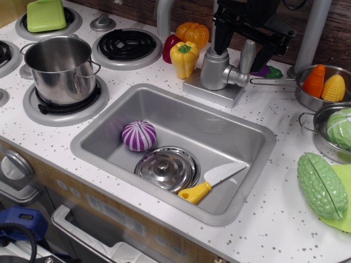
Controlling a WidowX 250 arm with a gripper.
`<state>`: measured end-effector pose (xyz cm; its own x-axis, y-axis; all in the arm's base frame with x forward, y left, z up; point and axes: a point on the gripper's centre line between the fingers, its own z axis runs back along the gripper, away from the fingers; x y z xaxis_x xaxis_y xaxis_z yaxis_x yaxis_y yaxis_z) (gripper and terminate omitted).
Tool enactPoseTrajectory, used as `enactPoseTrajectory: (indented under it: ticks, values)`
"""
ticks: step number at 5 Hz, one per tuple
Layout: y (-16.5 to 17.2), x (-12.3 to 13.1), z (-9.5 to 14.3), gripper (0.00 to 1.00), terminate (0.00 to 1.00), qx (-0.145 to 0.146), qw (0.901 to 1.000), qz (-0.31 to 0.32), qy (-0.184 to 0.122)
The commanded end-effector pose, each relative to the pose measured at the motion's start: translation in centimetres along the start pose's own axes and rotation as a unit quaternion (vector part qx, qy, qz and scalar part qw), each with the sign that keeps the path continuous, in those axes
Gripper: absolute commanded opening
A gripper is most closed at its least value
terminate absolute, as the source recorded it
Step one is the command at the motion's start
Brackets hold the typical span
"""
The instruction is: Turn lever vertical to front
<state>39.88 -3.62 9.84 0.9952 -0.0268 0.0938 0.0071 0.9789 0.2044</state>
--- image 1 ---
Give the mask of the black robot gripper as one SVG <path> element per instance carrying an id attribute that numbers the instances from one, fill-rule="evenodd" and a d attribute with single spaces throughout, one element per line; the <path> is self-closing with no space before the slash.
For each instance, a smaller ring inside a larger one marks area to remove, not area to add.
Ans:
<path id="1" fill-rule="evenodd" d="M 286 53 L 293 29 L 277 16 L 280 1 L 216 1 L 213 15 L 214 51 L 222 55 L 229 47 L 234 33 L 262 46 L 250 72 L 260 72 L 274 53 Z"/>

